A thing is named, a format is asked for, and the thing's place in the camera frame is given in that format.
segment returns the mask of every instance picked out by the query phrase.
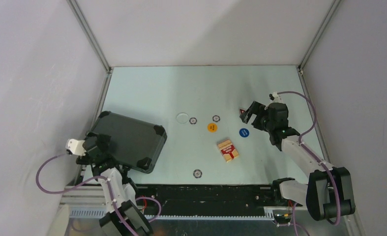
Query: white wall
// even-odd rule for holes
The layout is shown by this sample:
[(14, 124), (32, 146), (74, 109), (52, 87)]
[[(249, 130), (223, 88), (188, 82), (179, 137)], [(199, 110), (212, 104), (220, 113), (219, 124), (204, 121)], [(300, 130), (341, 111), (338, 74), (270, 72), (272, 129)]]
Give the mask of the white wall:
[[(81, 137), (105, 72), (64, 0), (0, 0), (0, 235), (45, 235), (60, 195), (42, 193), (35, 173)], [(42, 172), (61, 190), (74, 160)]]
[(304, 68), (368, 236), (387, 235), (387, 0), (345, 0)]
[(332, 0), (79, 0), (108, 62), (300, 63)]

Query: white table surface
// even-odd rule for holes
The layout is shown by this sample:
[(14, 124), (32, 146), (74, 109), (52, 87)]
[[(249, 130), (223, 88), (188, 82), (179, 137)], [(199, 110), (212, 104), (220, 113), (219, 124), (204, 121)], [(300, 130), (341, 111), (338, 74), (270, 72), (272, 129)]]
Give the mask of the white table surface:
[[(256, 100), (268, 104), (273, 91), (303, 93), (294, 66), (168, 66), (115, 67), (104, 111), (163, 125), (168, 139), (151, 174), (131, 170), (129, 177), (142, 184), (270, 184), (293, 177), (307, 177), (293, 160), (272, 146), (268, 133), (239, 118)], [(289, 108), (289, 125), (300, 133), (308, 129), (311, 116), (306, 102), (292, 94), (282, 95)], [(195, 125), (180, 124), (179, 113), (197, 118)], [(210, 133), (214, 115), (221, 121)], [(247, 128), (250, 135), (239, 135)], [(231, 139), (239, 157), (226, 163), (217, 143)], [(305, 136), (307, 144), (321, 155), (315, 131)], [(202, 171), (194, 178), (195, 169)]]

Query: gray circular marker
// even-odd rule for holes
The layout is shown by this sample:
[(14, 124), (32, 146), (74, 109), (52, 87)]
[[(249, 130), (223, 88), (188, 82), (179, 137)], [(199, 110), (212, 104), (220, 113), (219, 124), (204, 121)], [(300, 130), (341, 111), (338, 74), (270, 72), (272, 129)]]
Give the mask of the gray circular marker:
[(193, 172), (193, 176), (194, 176), (195, 178), (200, 178), (200, 177), (202, 177), (202, 171), (196, 169), (196, 170)]
[(190, 118), (189, 122), (191, 124), (196, 124), (198, 122), (198, 120), (196, 118), (192, 117), (192, 118)]
[(212, 117), (212, 120), (213, 120), (214, 122), (219, 122), (219, 121), (221, 120), (221, 117), (219, 117), (218, 115), (214, 115), (214, 116)]
[(176, 120), (180, 123), (180, 124), (186, 124), (188, 121), (189, 121), (189, 115), (182, 112), (182, 113), (179, 113), (177, 116), (176, 116)]

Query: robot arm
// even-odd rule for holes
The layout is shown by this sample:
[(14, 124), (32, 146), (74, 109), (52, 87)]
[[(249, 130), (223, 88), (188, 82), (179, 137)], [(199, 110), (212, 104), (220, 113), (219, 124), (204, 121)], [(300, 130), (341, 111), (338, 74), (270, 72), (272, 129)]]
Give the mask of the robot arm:
[[(335, 192), (338, 191), (340, 214), (349, 215), (355, 212), (356, 206), (349, 171), (336, 168), (320, 158), (308, 145), (299, 140), (300, 134), (289, 127), (289, 110), (277, 93), (270, 94), (271, 103), (263, 105), (254, 101), (250, 108), (240, 115), (244, 123), (255, 116), (254, 128), (268, 132), (270, 142), (280, 151), (287, 153), (309, 177), (308, 184), (297, 182), (293, 178), (273, 181), (274, 198), (293, 200), (307, 206), (313, 219), (319, 221), (337, 216)], [(331, 179), (325, 170), (333, 176), (337, 189), (332, 188)]]
[(117, 165), (108, 155), (110, 137), (89, 133), (85, 140), (69, 139), (66, 149), (70, 154), (78, 155), (77, 164), (90, 165), (98, 179), (106, 200), (106, 215), (99, 224), (107, 236), (153, 235), (148, 220), (138, 210), (135, 203), (137, 187), (127, 177), (127, 169)]

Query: black linear rail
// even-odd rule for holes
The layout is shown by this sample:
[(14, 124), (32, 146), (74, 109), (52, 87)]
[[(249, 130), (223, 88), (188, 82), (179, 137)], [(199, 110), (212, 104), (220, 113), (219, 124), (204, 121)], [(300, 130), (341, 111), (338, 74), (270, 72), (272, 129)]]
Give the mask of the black linear rail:
[[(264, 216), (264, 207), (275, 203), (270, 185), (137, 185), (138, 195), (154, 196), (162, 204), (162, 215), (176, 216)], [(148, 202), (145, 214), (158, 208)]]

